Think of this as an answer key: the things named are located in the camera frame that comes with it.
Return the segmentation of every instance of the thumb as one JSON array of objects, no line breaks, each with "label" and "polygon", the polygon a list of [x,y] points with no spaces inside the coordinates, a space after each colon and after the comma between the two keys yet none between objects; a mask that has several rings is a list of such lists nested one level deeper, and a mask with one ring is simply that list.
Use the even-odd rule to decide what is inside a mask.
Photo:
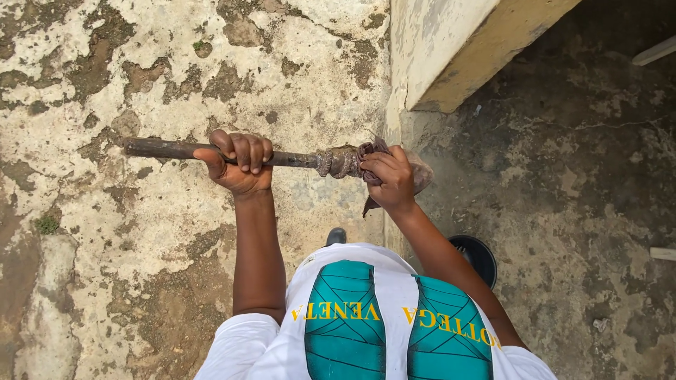
[{"label": "thumb", "polygon": [[204,161],[209,169],[209,178],[216,180],[225,173],[225,161],[223,158],[211,149],[196,149],[193,157]]}]

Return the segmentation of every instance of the finger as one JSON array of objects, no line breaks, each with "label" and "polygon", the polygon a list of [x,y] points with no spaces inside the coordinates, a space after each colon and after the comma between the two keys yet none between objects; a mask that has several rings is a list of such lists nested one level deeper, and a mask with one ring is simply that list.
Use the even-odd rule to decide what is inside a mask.
[{"label": "finger", "polygon": [[244,135],[244,137],[249,141],[251,173],[258,174],[263,165],[263,142],[256,136]]},{"label": "finger", "polygon": [[233,145],[233,140],[230,138],[230,136],[228,136],[227,133],[225,133],[224,130],[216,129],[214,132],[211,132],[211,134],[209,135],[209,141],[211,141],[212,144],[217,146],[227,158],[237,157],[237,155],[235,154],[235,146]]},{"label": "finger", "polygon": [[235,146],[239,170],[248,172],[251,167],[251,147],[249,146],[249,140],[241,133],[231,133],[230,138],[233,140],[233,145]]},{"label": "finger", "polygon": [[380,161],[380,160],[367,160],[363,161],[360,164],[360,167],[363,170],[370,170],[375,174],[378,178],[381,179],[384,183],[391,182],[393,179],[395,179],[394,174],[395,174],[395,169],[389,167],[386,163]]},{"label": "finger", "polygon": [[263,162],[267,162],[272,157],[272,141],[263,139]]},{"label": "finger", "polygon": [[209,178],[216,180],[225,173],[225,161],[220,154],[211,149],[196,149],[193,152],[193,157],[204,161],[209,170]]},{"label": "finger", "polygon": [[397,159],[395,159],[394,157],[392,157],[391,155],[389,155],[387,153],[382,153],[382,152],[371,153],[371,154],[367,154],[366,156],[364,156],[364,158],[366,158],[367,160],[381,161],[382,163],[388,165],[390,168],[393,168],[393,169],[398,169],[399,167],[401,167],[401,165],[399,164],[399,161],[397,161]]},{"label": "finger", "polygon": [[404,149],[401,146],[391,146],[389,147],[389,151],[392,152],[392,157],[394,157],[395,160],[403,164],[405,163],[407,166],[411,166],[411,163],[408,161],[408,157],[406,157],[406,152],[404,152]]}]

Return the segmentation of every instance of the white t-shirt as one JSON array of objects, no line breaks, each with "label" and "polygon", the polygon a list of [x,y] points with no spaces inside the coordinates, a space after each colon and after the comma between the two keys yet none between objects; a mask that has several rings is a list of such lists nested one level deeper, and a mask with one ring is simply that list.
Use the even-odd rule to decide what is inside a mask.
[{"label": "white t-shirt", "polygon": [[226,320],[196,380],[555,379],[528,350],[501,347],[463,291],[384,247],[314,252],[286,302],[281,327],[265,314]]}]

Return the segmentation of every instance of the black shoe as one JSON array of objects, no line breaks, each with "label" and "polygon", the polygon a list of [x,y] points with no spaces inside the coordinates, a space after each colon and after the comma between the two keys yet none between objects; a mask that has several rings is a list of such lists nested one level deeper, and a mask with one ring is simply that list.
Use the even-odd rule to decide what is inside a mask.
[{"label": "black shoe", "polygon": [[345,244],[347,243],[347,233],[345,232],[344,229],[340,227],[335,227],[334,229],[329,232],[329,236],[327,236],[327,244],[325,247],[330,246],[331,244]]}]

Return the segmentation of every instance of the yellow lettering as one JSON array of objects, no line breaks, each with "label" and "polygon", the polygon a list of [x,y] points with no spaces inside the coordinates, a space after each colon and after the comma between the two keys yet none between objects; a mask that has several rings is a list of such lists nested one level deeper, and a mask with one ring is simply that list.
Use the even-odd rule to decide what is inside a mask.
[{"label": "yellow lettering", "polygon": [[380,320],[380,318],[378,318],[378,314],[376,314],[376,308],[373,307],[373,304],[368,306],[368,310],[366,311],[366,316],[364,319],[368,319],[368,313],[373,313],[373,320]]},{"label": "yellow lettering", "polygon": [[451,331],[451,324],[448,320],[448,315],[442,314],[442,313],[437,313],[437,316],[439,317],[439,330],[444,330],[444,331]]},{"label": "yellow lettering", "polygon": [[324,308],[322,309],[322,314],[319,314],[319,319],[331,319],[331,303],[330,302],[320,302],[319,307],[322,308],[322,305],[324,305]]},{"label": "yellow lettering", "polygon": [[350,319],[362,319],[362,303],[361,302],[350,302],[349,309],[354,312],[356,316],[349,315]]},{"label": "yellow lettering", "polygon": [[404,313],[406,313],[406,319],[408,319],[408,324],[413,323],[413,317],[416,316],[416,313],[418,312],[418,309],[413,309],[413,312],[409,312],[408,308],[402,308],[404,309]]},{"label": "yellow lettering", "polygon": [[470,337],[471,340],[481,341],[480,339],[477,339],[477,336],[474,333],[474,323],[469,324],[469,331],[472,333],[472,336]]},{"label": "yellow lettering", "polygon": [[453,318],[453,319],[456,320],[456,326],[457,326],[457,328],[458,328],[457,331],[453,330],[453,332],[456,333],[456,334],[460,334],[460,335],[462,335],[463,337],[467,337],[467,333],[463,333],[463,332],[462,332],[462,327],[460,327],[460,319],[457,319],[457,318]]},{"label": "yellow lettering", "polygon": [[[347,302],[343,302],[343,304],[345,305],[345,311],[347,311]],[[333,319],[338,318],[338,316],[337,316],[338,314],[340,314],[340,317],[342,319],[347,319],[347,314],[345,314],[345,312],[340,309],[340,306],[338,306],[338,303],[334,302],[333,305],[334,305]]]},{"label": "yellow lettering", "polygon": [[[423,323],[422,317],[425,316],[425,312],[429,313],[429,320],[430,320],[429,325],[426,325],[426,324]],[[422,309],[422,310],[420,310],[420,314],[418,314],[418,315],[420,316],[420,325],[422,327],[432,327],[432,326],[437,324],[437,319],[434,317],[434,314],[429,310]]]},{"label": "yellow lettering", "polygon": [[314,306],[313,302],[308,304],[308,314],[303,317],[303,319],[317,319],[316,315],[312,315],[312,307]]},{"label": "yellow lettering", "polygon": [[[488,341],[486,341],[486,337],[483,336],[483,333],[486,333],[486,335],[488,335]],[[487,329],[481,329],[479,335],[481,335],[481,340],[483,340],[483,343],[486,343],[491,347],[493,347],[496,344],[496,341],[493,339],[493,335],[491,335],[491,333],[489,333]]]},{"label": "yellow lettering", "polygon": [[293,317],[294,322],[298,318],[298,315],[300,315],[300,310],[303,308],[303,306],[305,305],[301,305],[298,309],[291,311],[291,316]]}]

